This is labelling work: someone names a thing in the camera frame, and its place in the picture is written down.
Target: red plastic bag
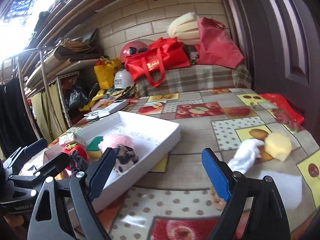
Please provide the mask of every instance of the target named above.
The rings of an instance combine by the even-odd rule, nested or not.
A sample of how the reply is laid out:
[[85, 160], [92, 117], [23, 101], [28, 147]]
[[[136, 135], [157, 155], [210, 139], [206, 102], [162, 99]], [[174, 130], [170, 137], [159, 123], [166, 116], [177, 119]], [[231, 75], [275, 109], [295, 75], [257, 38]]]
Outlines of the red plastic bag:
[[[182, 46], [183, 43], [178, 42], [177, 38], [159, 38], [148, 46], [148, 51], [127, 56], [124, 66], [135, 82], [145, 75], [149, 84], [156, 87], [165, 78], [165, 69], [190, 67], [189, 58]], [[153, 82], [149, 72], [158, 70], [161, 72], [161, 77]]]
[[177, 38], [159, 38], [148, 46], [148, 49], [161, 48], [163, 64], [166, 70], [190, 67], [190, 61], [182, 49], [183, 43]]
[[226, 27], [221, 22], [202, 17], [198, 20], [198, 28], [201, 41], [196, 45], [198, 64], [236, 68], [242, 62], [243, 55], [223, 31]]
[[285, 110], [292, 117], [292, 119], [294, 119], [296, 123], [300, 125], [303, 124], [304, 117], [296, 113], [283, 96], [279, 94], [270, 94], [270, 93], [259, 94], [259, 95], [262, 96], [264, 99], [269, 100], [271, 103], [274, 103], [280, 109]]
[[[149, 84], [153, 87], [160, 85], [165, 78], [165, 70], [162, 61], [161, 48], [155, 48], [146, 52], [138, 53], [128, 56], [125, 60], [125, 68], [130, 72], [133, 80], [137, 82], [137, 79], [143, 75], [147, 77]], [[153, 82], [150, 73], [160, 70], [161, 77], [158, 81]]]

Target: door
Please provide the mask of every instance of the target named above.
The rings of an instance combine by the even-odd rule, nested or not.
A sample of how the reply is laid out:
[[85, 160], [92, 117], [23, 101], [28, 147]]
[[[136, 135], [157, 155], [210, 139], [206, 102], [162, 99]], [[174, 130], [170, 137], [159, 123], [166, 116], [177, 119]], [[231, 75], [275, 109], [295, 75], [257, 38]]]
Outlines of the door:
[[320, 143], [320, 28], [307, 5], [303, 0], [228, 3], [254, 90], [284, 96]]

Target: silver screw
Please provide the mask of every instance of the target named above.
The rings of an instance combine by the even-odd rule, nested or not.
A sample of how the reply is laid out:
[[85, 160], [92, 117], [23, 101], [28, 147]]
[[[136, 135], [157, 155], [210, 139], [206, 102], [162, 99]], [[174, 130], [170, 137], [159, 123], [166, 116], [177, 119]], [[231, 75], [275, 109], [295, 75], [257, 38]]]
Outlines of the silver screw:
[[84, 176], [84, 172], [83, 171], [79, 171], [77, 174], [76, 174], [76, 177], [77, 178], [82, 178]]
[[266, 176], [266, 177], [265, 177], [265, 180], [266, 180], [267, 182], [272, 182], [272, 181], [273, 181], [273, 179], [272, 179], [270, 176]]
[[47, 177], [46, 179], [45, 179], [45, 182], [46, 183], [50, 183], [50, 182], [52, 182], [53, 181], [53, 177]]
[[37, 194], [37, 191], [35, 189], [31, 190], [31, 197], [34, 197]]
[[233, 175], [235, 178], [240, 178], [240, 177], [242, 176], [242, 173], [239, 172], [239, 171], [234, 171], [234, 172], [232, 173], [232, 175]]

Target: table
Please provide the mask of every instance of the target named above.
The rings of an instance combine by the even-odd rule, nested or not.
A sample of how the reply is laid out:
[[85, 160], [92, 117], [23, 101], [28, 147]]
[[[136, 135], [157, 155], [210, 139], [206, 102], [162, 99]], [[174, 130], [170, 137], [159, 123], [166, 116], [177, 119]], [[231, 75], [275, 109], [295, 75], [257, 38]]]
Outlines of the table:
[[[205, 239], [221, 211], [212, 203], [211, 182], [202, 166], [201, 152], [210, 147], [227, 163], [241, 142], [251, 138], [252, 128], [283, 133], [291, 139], [293, 151], [284, 162], [263, 152], [245, 175], [262, 178], [268, 174], [274, 178], [292, 239], [312, 221], [320, 205], [320, 176], [319, 172], [314, 176], [316, 170], [311, 173], [313, 177], [309, 172], [311, 163], [319, 169], [319, 146], [301, 126], [276, 119], [280, 110], [254, 91], [235, 88], [152, 96], [131, 100], [125, 110], [180, 123], [182, 139], [125, 196], [99, 214], [111, 239], [170, 240], [174, 228], [181, 225], [193, 230], [196, 239]], [[68, 131], [88, 125], [79, 124]], [[243, 219], [250, 205], [248, 199]]]

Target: plaid fabric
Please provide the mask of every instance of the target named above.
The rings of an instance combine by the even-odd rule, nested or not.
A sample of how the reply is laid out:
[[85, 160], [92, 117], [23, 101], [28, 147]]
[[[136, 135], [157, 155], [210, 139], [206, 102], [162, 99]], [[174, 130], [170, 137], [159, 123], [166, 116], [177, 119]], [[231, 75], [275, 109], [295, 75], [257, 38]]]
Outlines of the plaid fabric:
[[[216, 65], [193, 65], [186, 68], [167, 70], [166, 78], [157, 87], [149, 85], [145, 76], [137, 82], [137, 92], [141, 97], [165, 95], [181, 92], [201, 91], [215, 88], [251, 88], [251, 76], [245, 65], [230, 69]], [[160, 72], [152, 72], [154, 81]]]

